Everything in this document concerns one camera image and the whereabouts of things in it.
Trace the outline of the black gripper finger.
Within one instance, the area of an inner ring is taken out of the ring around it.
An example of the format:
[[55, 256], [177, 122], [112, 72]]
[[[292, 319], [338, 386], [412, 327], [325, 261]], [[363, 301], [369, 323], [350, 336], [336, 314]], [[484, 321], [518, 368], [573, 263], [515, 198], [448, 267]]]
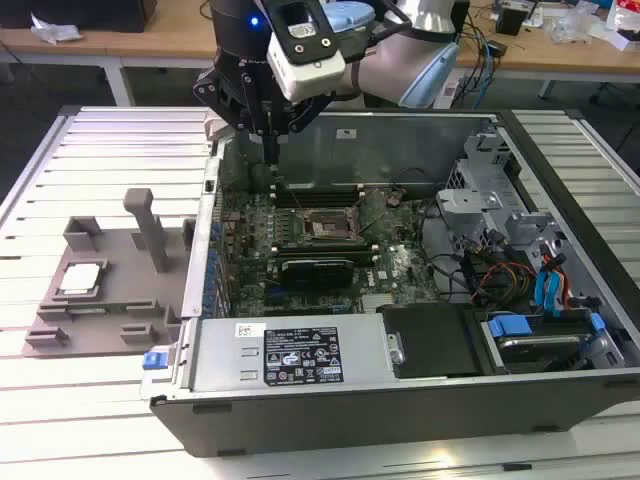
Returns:
[[258, 76], [240, 68], [231, 76], [222, 69], [205, 71], [193, 87], [194, 95], [237, 131], [257, 136], [262, 143], [263, 160], [273, 164], [273, 133], [269, 112], [258, 83]]
[[298, 103], [286, 100], [278, 94], [272, 101], [272, 164], [277, 165], [280, 156], [279, 139], [289, 133], [300, 133], [332, 101], [334, 92], [314, 96]]

